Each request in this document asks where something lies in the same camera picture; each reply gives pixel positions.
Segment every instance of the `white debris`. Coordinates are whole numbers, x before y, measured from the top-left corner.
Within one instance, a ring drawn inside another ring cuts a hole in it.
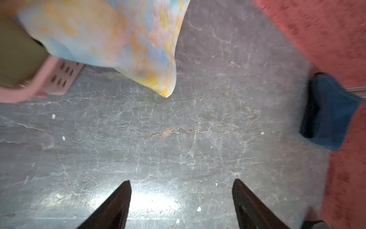
[[[27,177],[25,178],[24,185],[27,183],[28,178],[29,178],[29,176],[27,176]]]

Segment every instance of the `concrete floor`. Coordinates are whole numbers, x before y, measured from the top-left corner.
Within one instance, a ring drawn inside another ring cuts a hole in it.
[[[250,0],[192,0],[176,62],[167,99],[87,67],[65,96],[1,104],[0,228],[76,228],[124,180],[126,228],[238,228],[235,178],[299,228],[329,160],[298,133],[309,63]]]

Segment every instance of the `red rug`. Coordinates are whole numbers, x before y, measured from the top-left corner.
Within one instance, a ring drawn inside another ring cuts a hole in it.
[[[345,88],[366,86],[365,0],[254,0],[303,54]]]
[[[332,229],[366,228],[366,101],[342,148],[332,152],[321,218]]]
[[[366,0],[254,0],[315,66],[345,88],[366,86]],[[366,229],[366,102],[332,152],[321,218]]]

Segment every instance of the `blue cloth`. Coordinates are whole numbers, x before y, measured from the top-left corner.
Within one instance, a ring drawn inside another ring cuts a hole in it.
[[[331,75],[316,73],[309,81],[300,134],[312,143],[339,150],[361,98],[346,91]]]

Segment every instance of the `pastel tie-dye fabric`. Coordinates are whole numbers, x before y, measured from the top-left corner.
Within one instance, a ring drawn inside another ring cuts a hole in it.
[[[190,0],[5,0],[48,52],[113,67],[164,97],[176,82],[175,46]]]

